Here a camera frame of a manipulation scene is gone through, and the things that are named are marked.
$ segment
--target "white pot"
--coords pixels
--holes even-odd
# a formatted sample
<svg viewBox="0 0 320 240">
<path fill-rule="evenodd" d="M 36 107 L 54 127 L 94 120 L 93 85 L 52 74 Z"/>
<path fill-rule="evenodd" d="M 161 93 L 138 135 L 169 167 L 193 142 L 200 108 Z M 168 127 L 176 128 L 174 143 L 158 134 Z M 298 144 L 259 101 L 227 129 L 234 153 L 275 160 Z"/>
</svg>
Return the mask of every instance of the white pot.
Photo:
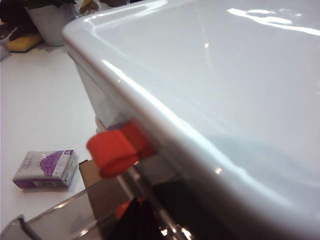
<svg viewBox="0 0 320 240">
<path fill-rule="evenodd" d="M 50 5 L 27 12 L 44 41 L 53 47 L 64 44 L 61 31 L 66 24 L 76 18 L 75 6 L 66 3 L 60 7 Z"/>
</svg>

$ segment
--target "small cardboard box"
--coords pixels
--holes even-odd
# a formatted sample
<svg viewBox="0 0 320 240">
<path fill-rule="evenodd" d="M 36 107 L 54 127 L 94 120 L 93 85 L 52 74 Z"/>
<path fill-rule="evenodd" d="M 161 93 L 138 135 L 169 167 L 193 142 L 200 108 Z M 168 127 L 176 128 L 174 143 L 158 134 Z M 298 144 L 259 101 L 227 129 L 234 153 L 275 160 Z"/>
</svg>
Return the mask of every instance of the small cardboard box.
<svg viewBox="0 0 320 240">
<path fill-rule="evenodd" d="M 77 166 L 75 151 L 29 151 L 13 182 L 21 189 L 68 187 Z"/>
</svg>

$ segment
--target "white countertop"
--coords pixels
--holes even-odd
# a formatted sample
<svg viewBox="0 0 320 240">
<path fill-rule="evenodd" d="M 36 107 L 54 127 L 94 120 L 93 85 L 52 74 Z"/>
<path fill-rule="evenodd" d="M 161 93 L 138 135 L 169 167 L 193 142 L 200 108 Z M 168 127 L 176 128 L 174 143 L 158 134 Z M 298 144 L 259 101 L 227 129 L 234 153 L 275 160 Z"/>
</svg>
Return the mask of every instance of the white countertop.
<svg viewBox="0 0 320 240">
<path fill-rule="evenodd" d="M 87 140 L 95 114 L 74 62 L 63 47 L 42 43 L 15 53 L 1 67 L 1 230 L 20 214 L 26 221 L 85 189 L 79 169 L 68 189 L 20 189 L 13 182 L 28 151 L 74 149 L 91 159 Z"/>
</svg>

